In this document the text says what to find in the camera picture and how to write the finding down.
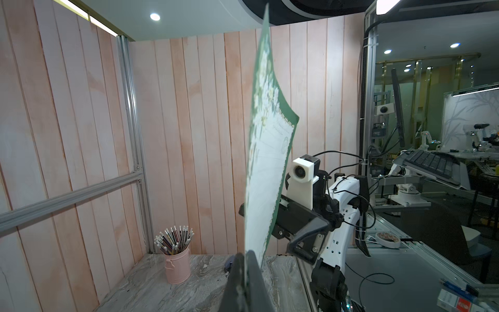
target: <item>green paper sheet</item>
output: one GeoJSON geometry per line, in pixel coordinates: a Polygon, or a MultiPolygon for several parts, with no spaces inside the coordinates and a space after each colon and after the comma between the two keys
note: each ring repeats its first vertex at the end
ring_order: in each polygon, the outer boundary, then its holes
{"type": "Polygon", "coordinates": [[[254,251],[259,265],[277,217],[298,119],[274,74],[267,5],[253,74],[245,197],[245,249],[254,251]]]}

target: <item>desk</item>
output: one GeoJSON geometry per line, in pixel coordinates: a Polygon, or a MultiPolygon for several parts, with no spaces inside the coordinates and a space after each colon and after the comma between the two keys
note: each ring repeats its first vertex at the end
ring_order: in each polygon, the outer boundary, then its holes
{"type": "MultiPolygon", "coordinates": [[[[367,224],[372,224],[373,220],[369,215],[367,224]]],[[[375,226],[367,234],[379,231],[407,237],[381,216],[377,216],[375,226]]],[[[391,274],[395,283],[386,286],[370,282],[362,284],[362,302],[368,312],[441,312],[436,305],[441,289],[440,278],[453,281],[462,288],[466,284],[482,286],[425,244],[402,243],[397,250],[369,244],[369,251],[370,258],[355,247],[349,248],[347,263],[364,276],[376,272],[391,274]]],[[[223,267],[228,257],[191,256],[191,277],[183,284],[170,285],[164,274],[163,256],[145,255],[106,296],[96,312],[216,312],[227,283],[223,267]]],[[[263,279],[276,311],[316,311],[308,301],[311,294],[307,279],[311,268],[292,256],[265,258],[262,265],[263,279]]],[[[358,301],[358,287],[362,279],[349,269],[345,270],[345,276],[351,297],[358,301]]]]}
{"type": "Polygon", "coordinates": [[[454,153],[449,152],[447,154],[452,155],[456,158],[468,159],[468,160],[486,160],[486,159],[499,160],[499,153],[492,153],[492,152],[454,152],[454,153]]]}
{"type": "MultiPolygon", "coordinates": [[[[95,312],[216,312],[227,283],[224,264],[228,257],[192,255],[191,276],[171,285],[166,281],[163,255],[146,254],[95,312]]],[[[295,257],[266,257],[262,271],[275,311],[310,311],[295,257]]]]}

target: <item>marble countertop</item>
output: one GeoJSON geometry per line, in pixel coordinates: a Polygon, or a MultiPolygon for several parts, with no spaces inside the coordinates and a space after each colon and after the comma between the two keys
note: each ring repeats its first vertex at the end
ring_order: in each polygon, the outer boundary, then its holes
{"type": "MultiPolygon", "coordinates": [[[[191,276],[182,284],[171,285],[166,280],[163,255],[145,255],[95,311],[216,312],[227,283],[224,264],[228,257],[192,255],[191,276]]],[[[276,311],[310,311],[295,257],[266,257],[262,274],[276,311]]]]}

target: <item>pencil holder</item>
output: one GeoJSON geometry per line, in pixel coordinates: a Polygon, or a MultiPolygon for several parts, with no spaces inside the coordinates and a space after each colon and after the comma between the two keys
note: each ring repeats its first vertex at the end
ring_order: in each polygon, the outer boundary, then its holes
{"type": "Polygon", "coordinates": [[[177,255],[165,255],[166,279],[170,284],[185,282],[191,275],[190,248],[177,255]]]}

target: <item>ceiling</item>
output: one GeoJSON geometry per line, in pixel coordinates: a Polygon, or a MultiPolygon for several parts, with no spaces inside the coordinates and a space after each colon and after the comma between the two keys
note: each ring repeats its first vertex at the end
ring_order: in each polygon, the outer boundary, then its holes
{"type": "Polygon", "coordinates": [[[261,27],[239,0],[82,0],[134,40],[178,38],[261,27]],[[151,13],[161,19],[153,21],[151,13]]]}
{"type": "Polygon", "coordinates": [[[378,26],[376,62],[478,52],[481,57],[466,59],[465,65],[498,68],[498,38],[499,11],[384,23],[378,26]],[[456,42],[461,45],[450,48],[456,42]]]}

